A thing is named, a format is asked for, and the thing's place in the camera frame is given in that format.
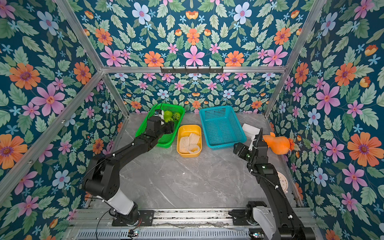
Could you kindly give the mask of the white foam net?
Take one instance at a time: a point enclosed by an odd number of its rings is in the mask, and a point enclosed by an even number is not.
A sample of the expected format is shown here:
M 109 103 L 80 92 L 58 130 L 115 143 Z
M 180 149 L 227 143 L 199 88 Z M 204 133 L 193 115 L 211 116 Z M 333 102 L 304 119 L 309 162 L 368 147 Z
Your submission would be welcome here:
M 200 140 L 200 135 L 197 135 L 195 133 L 191 133 L 189 135 L 189 144 L 190 145 L 197 145 L 199 143 L 199 140 Z
M 201 148 L 198 145 L 189 145 L 187 148 L 189 154 L 198 154 L 201 151 Z
M 188 147 L 190 145 L 190 138 L 189 137 L 181 137 L 179 141 L 179 151 L 181 154 L 187 154 L 189 153 Z

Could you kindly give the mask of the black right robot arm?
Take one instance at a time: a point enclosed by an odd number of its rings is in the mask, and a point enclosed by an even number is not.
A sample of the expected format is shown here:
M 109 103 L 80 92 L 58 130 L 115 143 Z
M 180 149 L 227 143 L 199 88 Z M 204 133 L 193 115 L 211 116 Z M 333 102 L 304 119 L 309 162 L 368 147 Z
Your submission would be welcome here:
M 256 141 L 252 150 L 245 144 L 234 144 L 233 153 L 247 162 L 247 169 L 265 193 L 269 207 L 249 202 L 247 222 L 258 224 L 261 231 L 251 233 L 252 240 L 314 240 L 312 228 L 305 227 L 291 207 L 280 183 L 278 171 L 268 160 L 268 146 Z

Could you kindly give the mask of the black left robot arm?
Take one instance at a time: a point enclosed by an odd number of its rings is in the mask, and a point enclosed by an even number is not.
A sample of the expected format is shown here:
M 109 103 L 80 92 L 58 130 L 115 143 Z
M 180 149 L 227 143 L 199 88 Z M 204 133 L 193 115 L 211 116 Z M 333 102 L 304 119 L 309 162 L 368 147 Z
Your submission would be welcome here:
M 134 138 L 130 144 L 113 153 L 91 159 L 82 181 L 83 189 L 105 201 L 115 211 L 114 225 L 134 226 L 140 219 L 138 205 L 120 188 L 121 169 L 152 150 L 163 135 L 172 134 L 174 125 L 174 122 L 165 122 L 159 116 L 149 117 L 144 133 Z

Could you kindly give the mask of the light green custard apple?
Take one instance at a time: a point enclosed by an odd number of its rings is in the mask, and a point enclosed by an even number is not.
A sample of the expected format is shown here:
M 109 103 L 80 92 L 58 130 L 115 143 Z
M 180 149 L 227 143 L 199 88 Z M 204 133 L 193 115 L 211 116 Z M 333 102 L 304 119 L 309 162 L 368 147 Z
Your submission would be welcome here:
M 173 120 L 173 112 L 171 111 L 164 111 L 164 120 L 166 123 Z

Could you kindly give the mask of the dark speckled custard apple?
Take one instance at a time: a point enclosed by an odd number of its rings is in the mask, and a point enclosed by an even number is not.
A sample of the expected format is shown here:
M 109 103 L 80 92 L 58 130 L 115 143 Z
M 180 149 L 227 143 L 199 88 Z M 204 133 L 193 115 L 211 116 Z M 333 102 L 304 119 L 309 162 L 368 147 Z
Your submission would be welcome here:
M 172 119 L 174 122 L 178 122 L 181 119 L 181 114 L 178 112 L 173 113 Z

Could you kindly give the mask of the green plastic basket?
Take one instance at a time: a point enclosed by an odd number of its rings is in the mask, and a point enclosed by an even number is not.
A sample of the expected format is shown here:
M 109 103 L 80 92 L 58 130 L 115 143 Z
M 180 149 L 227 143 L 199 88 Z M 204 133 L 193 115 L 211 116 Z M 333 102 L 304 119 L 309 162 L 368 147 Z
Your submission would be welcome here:
M 183 107 L 171 104 L 157 104 L 136 132 L 136 138 L 155 140 L 157 147 L 169 148 L 177 135 L 185 115 Z

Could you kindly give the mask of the orange toy duck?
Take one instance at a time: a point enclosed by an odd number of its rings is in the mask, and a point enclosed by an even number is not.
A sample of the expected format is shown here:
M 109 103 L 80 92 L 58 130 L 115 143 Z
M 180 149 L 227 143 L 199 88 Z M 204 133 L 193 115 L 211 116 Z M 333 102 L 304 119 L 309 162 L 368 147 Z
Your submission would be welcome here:
M 273 132 L 270 132 L 269 135 L 263 135 L 263 140 L 276 155 L 286 155 L 295 148 L 292 139 L 283 136 L 277 137 Z

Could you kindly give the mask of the white rectangular box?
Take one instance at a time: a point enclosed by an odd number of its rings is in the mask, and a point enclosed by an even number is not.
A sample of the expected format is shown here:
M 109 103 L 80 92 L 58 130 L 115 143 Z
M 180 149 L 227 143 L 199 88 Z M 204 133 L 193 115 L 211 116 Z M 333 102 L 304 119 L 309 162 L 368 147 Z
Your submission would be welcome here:
M 250 140 L 254 140 L 255 136 L 258 135 L 260 133 L 260 130 L 261 130 L 261 129 L 256 128 L 254 126 L 251 126 L 249 124 L 243 124 L 242 129 L 243 129 L 246 137 L 249 138 Z

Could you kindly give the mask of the yellow plastic tub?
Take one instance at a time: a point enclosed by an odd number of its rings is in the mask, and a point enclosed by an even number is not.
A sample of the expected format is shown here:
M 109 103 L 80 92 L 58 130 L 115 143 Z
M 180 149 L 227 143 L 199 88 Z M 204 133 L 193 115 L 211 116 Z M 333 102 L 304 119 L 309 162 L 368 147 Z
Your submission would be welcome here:
M 183 158 L 198 157 L 203 148 L 202 129 L 198 125 L 183 125 L 178 130 L 177 151 Z

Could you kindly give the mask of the round beige clock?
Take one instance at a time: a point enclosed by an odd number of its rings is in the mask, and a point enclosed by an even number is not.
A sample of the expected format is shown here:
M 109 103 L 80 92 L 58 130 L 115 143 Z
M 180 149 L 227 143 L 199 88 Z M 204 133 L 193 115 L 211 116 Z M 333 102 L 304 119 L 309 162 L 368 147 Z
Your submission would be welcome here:
M 288 193 L 289 183 L 288 179 L 280 172 L 278 172 L 278 177 L 280 181 L 280 185 L 284 193 Z

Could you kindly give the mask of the teal plastic basket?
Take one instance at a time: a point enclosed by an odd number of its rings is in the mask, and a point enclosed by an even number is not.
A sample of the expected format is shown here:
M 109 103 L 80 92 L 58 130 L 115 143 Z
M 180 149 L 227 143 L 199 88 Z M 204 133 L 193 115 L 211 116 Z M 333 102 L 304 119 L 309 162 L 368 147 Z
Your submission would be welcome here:
M 246 142 L 247 137 L 231 106 L 206 108 L 199 115 L 207 146 L 212 150 Z

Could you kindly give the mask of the black wall hook rack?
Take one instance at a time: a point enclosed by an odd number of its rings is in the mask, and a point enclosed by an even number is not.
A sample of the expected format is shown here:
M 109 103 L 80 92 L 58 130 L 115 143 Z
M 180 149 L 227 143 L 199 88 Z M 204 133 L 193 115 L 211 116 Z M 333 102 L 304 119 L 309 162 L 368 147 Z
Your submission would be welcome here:
M 223 67 L 160 67 L 162 74 L 221 74 Z

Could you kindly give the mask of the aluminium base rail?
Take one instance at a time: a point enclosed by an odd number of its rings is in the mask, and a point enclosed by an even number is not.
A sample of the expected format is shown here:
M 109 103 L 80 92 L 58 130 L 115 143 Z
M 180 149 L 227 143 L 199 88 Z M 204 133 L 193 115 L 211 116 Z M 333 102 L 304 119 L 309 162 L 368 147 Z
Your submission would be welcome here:
M 133 226 L 119 224 L 108 209 L 80 210 L 65 240 L 250 240 L 268 239 L 278 224 L 268 207 L 144 209 Z

